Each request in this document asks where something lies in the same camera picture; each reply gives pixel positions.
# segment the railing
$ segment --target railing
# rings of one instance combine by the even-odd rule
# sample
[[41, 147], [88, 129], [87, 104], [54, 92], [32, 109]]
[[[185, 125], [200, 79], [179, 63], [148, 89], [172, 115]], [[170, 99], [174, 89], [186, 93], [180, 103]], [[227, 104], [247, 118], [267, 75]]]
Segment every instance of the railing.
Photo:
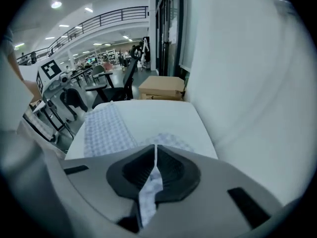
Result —
[[[36, 61], [43, 60], [51, 56], [65, 44], [71, 42], [72, 40], [76, 39], [82, 34], [88, 33], [99, 27], [103, 27], [124, 20], [147, 18], [147, 9], [148, 6], [128, 7], [119, 10], [109, 11], [98, 16], [95, 16], [93, 18], [90, 18], [73, 27], [72, 29], [68, 30], [62, 36], [57, 38], [57, 40], [54, 41], [49, 47], [35, 51]], [[23, 57], [19, 57], [17, 59], [18, 64], [30, 65], [32, 63], [30, 55], [31, 53], [28, 53]]]

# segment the checkered cloth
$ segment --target checkered cloth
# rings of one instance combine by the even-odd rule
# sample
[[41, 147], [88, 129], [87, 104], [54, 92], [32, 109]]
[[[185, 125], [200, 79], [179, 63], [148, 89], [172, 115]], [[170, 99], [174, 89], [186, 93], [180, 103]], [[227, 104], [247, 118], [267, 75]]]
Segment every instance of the checkered cloth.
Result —
[[155, 165], [139, 192], [139, 206], [143, 227], [150, 222], [156, 213], [155, 195], [163, 190], [162, 177], [157, 168], [157, 145], [171, 146], [191, 152], [195, 152], [194, 149], [170, 133], [159, 133], [157, 136], [137, 142], [127, 129], [114, 103], [110, 103], [103, 109], [86, 114], [85, 157], [101, 156], [150, 144], [155, 145], [155, 159], [153, 160]]
[[164, 146], [171, 146], [175, 148], [179, 148], [182, 150], [195, 152], [194, 149], [185, 143], [183, 140], [178, 138], [177, 136], [170, 134], [170, 133], [159, 133], [158, 135], [154, 137], [149, 137], [143, 142], [140, 142], [138, 145], [164, 145]]
[[124, 151], [137, 146], [114, 103], [86, 114], [85, 157]]

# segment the white panel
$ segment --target white panel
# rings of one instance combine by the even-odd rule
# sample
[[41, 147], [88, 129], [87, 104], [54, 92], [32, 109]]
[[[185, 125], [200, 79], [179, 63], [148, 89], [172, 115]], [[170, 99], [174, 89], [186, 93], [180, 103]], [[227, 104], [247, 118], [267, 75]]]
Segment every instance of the white panel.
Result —
[[17, 130], [33, 95], [0, 52], [0, 130]]
[[316, 168], [317, 57], [274, 0], [199, 0], [186, 98], [219, 159], [287, 204]]
[[188, 71], [192, 67], [194, 57], [197, 24], [199, 16], [199, 0], [186, 0], [185, 38], [183, 44], [183, 59], [181, 65]]
[[36, 82], [36, 74], [38, 73], [38, 64], [19, 65], [21, 75], [24, 80]]

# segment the ceiling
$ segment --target ceiling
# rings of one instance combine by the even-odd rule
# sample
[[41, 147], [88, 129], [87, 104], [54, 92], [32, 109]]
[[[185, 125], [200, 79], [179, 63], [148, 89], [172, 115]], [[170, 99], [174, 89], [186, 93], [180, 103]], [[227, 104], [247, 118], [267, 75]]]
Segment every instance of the ceiling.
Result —
[[[82, 54], [84, 51], [91, 51], [94, 50], [95, 46], [93, 45], [94, 43], [125, 43], [127, 42], [126, 39], [123, 38], [123, 35], [128, 36], [131, 38], [133, 41], [140, 40], [141, 38], [145, 37], [148, 35], [148, 28], [147, 27], [137, 27], [137, 28], [129, 28], [125, 31], [115, 31], [111, 33], [106, 33], [103, 35], [100, 35], [98, 37], [89, 39], [78, 46], [74, 47], [71, 49], [71, 52], [73, 54]], [[58, 61], [68, 61], [68, 54], [67, 52], [63, 53], [59, 58]]]
[[[34, 50], [56, 23], [95, 0], [57, 0], [62, 2], [62, 6], [52, 9], [51, 4], [54, 1], [56, 0], [27, 0], [16, 14], [10, 27], [13, 31], [14, 43], [25, 43], [20, 52]], [[83, 15], [84, 13], [91, 17], [89, 12], [84, 11]]]
[[[93, 13], [88, 12], [85, 8], [92, 8], [92, 4], [86, 4], [79, 9], [73, 11], [71, 14], [67, 15], [60, 22], [57, 22], [50, 32], [46, 33], [46, 37], [55, 37], [54, 39], [46, 40], [45, 38], [40, 38], [37, 40], [35, 45], [32, 47], [34, 50], [40, 50], [50, 46], [56, 39], [64, 35], [69, 29], [77, 26], [79, 23], [84, 22], [87, 19], [94, 17]], [[69, 25], [69, 27], [60, 27], [59, 25]]]

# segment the white table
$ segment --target white table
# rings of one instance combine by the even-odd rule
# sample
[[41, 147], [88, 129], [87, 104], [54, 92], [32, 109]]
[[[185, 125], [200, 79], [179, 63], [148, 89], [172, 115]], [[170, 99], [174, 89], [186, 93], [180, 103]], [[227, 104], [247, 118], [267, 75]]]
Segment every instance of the white table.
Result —
[[[137, 142], [171, 133], [187, 144], [196, 153], [217, 159], [211, 139], [194, 106], [188, 102], [165, 100], [132, 100], [115, 102], [121, 116]], [[108, 103], [95, 107], [101, 109]], [[72, 142], [66, 160], [84, 157], [85, 123]]]

